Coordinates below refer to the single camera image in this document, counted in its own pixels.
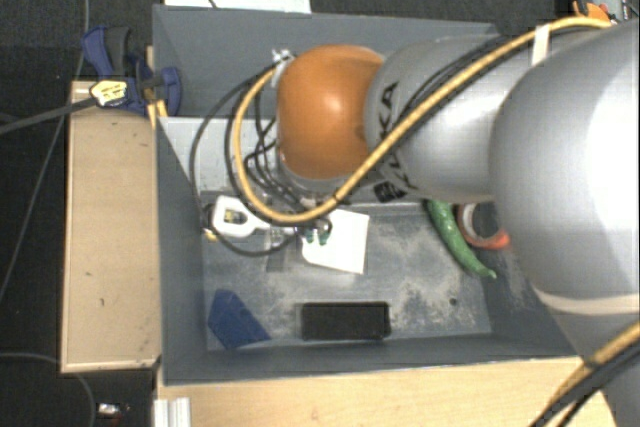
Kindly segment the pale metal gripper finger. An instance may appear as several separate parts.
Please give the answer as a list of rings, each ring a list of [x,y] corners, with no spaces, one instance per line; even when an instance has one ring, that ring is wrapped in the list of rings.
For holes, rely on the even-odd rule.
[[[268,256],[267,270],[283,271],[289,253],[296,248],[295,232],[288,228],[273,227],[269,232],[269,236],[272,253]]]

